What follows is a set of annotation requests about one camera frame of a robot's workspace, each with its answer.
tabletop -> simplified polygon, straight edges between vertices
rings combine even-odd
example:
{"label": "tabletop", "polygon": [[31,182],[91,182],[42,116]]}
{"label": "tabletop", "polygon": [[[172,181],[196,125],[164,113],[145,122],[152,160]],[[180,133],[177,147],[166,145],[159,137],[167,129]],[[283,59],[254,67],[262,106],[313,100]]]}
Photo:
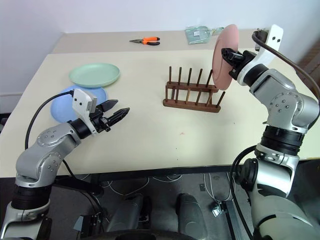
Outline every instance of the tabletop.
{"label": "tabletop", "polygon": [[[130,51],[115,47],[114,51],[97,52],[94,47],[84,46],[83,41],[66,49],[58,43],[34,75],[1,132],[0,177],[16,175],[15,164],[24,150],[27,127],[40,104],[71,86],[69,72],[88,63],[110,63],[120,69],[120,78],[104,88],[109,99],[119,100],[105,116],[127,107],[130,112],[110,132],[87,137],[65,158],[75,174],[231,165],[243,149],[260,142],[265,129],[263,122],[268,116],[265,107],[249,93],[247,86],[232,81],[219,113],[163,106],[169,66],[172,66],[172,81],[178,80],[179,67],[182,67],[181,81],[186,82],[189,68],[192,68],[191,82],[194,83],[202,68],[200,83],[206,83],[213,45],[211,49],[192,46],[180,50],[168,50],[169,47],[143,50],[151,46],[136,44]],[[253,51],[247,47],[239,50]],[[295,71],[280,59],[275,58],[268,67],[276,68],[291,79],[300,93],[312,96]],[[221,91],[213,94],[213,104],[221,94]],[[179,99],[185,97],[186,92],[180,91]],[[189,100],[196,98],[196,93],[190,94]],[[200,101],[206,102],[207,98],[208,93],[203,94]],[[57,124],[48,104],[33,125],[29,145],[40,132]],[[319,132],[318,121],[303,140],[299,153],[302,159],[320,157],[320,149],[315,147]],[[58,174],[67,173],[62,165]]]}

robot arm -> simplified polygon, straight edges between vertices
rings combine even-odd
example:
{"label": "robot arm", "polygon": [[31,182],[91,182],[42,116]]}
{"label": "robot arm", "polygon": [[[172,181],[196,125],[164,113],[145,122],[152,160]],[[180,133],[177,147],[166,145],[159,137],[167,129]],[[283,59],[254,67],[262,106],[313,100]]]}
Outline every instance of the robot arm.
{"label": "robot arm", "polygon": [[79,116],[43,131],[36,142],[26,149],[16,162],[15,190],[8,204],[0,239],[8,237],[48,238],[51,220],[46,217],[50,193],[63,159],[90,135],[110,130],[124,118],[129,108],[113,116],[103,117],[118,101],[108,100],[96,106],[97,98],[80,89],[73,92],[72,107]]}
{"label": "robot arm", "polygon": [[[282,34],[276,25],[268,32],[258,32],[263,42],[276,50]],[[261,50],[257,56],[249,51],[242,54],[230,48],[221,50],[223,59],[233,68],[229,74],[240,85],[248,85],[249,92],[268,111],[267,126],[254,151],[256,158],[247,159],[236,170],[237,181],[251,202],[253,239],[318,239],[303,211],[286,197],[299,162],[300,146],[319,115],[319,105],[299,93],[280,72],[268,69],[265,64],[272,60],[271,53]]]}

blue plate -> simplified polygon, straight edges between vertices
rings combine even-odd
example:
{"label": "blue plate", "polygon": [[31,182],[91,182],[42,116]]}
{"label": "blue plate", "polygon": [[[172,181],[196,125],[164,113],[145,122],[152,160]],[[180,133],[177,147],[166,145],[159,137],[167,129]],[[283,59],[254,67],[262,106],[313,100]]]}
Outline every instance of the blue plate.
{"label": "blue plate", "polygon": [[[101,87],[98,88],[85,88],[77,85],[72,85],[62,90],[60,93],[70,91],[72,89],[81,89],[94,94],[97,97],[96,104],[99,105],[106,101],[107,93]],[[60,123],[67,122],[69,120],[76,120],[78,117],[72,108],[72,96],[70,94],[60,96],[52,101],[51,115]]]}

pink plate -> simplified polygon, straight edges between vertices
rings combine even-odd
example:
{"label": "pink plate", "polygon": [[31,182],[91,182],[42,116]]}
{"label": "pink plate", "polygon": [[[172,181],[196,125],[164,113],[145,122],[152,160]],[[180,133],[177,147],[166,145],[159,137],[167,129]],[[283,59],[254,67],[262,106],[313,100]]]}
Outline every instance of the pink plate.
{"label": "pink plate", "polygon": [[229,75],[232,66],[223,60],[221,49],[229,48],[237,52],[238,43],[239,31],[235,24],[225,27],[216,40],[212,59],[212,78],[214,85],[220,90],[226,90],[232,81]]}

floor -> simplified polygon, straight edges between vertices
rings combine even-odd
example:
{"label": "floor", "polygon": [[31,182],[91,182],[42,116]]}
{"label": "floor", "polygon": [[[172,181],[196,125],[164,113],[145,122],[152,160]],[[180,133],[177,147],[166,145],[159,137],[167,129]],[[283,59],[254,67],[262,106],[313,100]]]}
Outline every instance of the floor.
{"label": "floor", "polygon": [[[317,228],[320,223],[320,186],[319,175],[320,161],[313,160],[301,164],[293,183],[292,191],[289,196],[291,200],[296,201],[306,212],[310,220]],[[228,179],[224,172],[211,174],[212,186],[215,197],[224,199],[228,196]],[[112,187],[121,193],[128,193],[138,189],[147,181],[144,179],[119,180],[112,183]],[[177,231],[178,219],[175,213],[176,198],[180,193],[192,194],[201,206],[209,240],[230,240],[231,236],[226,217],[219,215],[214,217],[210,205],[212,199],[206,191],[202,191],[201,184],[204,183],[204,175],[185,174],[181,179],[172,182],[160,182],[150,178],[149,184],[139,193],[150,196],[152,199],[152,222],[151,228],[158,230]],[[0,203],[1,203],[1,221],[4,217],[4,209],[10,201],[13,192],[14,179],[0,178]],[[248,225],[252,228],[250,206],[247,203],[246,193],[237,185],[236,195]],[[120,200],[123,196],[110,190],[104,189],[104,195],[99,198],[101,205],[108,210],[109,219],[112,218]],[[88,200],[80,193],[62,188],[53,187],[51,194],[51,205],[48,216],[53,219],[51,240],[69,240],[76,239],[77,231],[73,226],[79,215],[92,213],[92,207]],[[242,238],[248,239],[243,226],[239,224],[242,230]]]}

